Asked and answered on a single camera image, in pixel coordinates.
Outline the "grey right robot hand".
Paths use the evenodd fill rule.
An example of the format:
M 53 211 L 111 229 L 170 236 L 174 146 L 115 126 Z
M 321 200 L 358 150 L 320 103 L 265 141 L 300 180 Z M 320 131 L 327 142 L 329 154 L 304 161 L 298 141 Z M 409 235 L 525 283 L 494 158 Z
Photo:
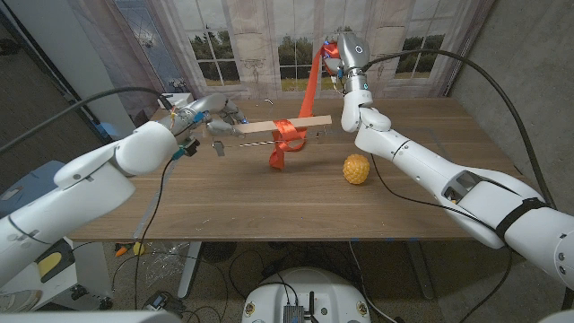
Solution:
M 330 75 L 342 77 L 349 73 L 362 73 L 370 59 L 369 45 L 351 31 L 339 33 L 326 40 L 322 47 L 322 59 Z

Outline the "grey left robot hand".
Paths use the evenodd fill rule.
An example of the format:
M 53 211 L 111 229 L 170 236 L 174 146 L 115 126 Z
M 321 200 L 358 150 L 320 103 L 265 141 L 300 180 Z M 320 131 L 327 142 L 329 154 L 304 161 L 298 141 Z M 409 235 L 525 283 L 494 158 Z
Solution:
M 247 119 L 240 108 L 220 93 L 210 94 L 193 101 L 188 106 L 197 115 L 203 114 L 202 123 L 213 136 L 230 135 L 243 138 L 245 134 L 234 125 L 247 124 Z

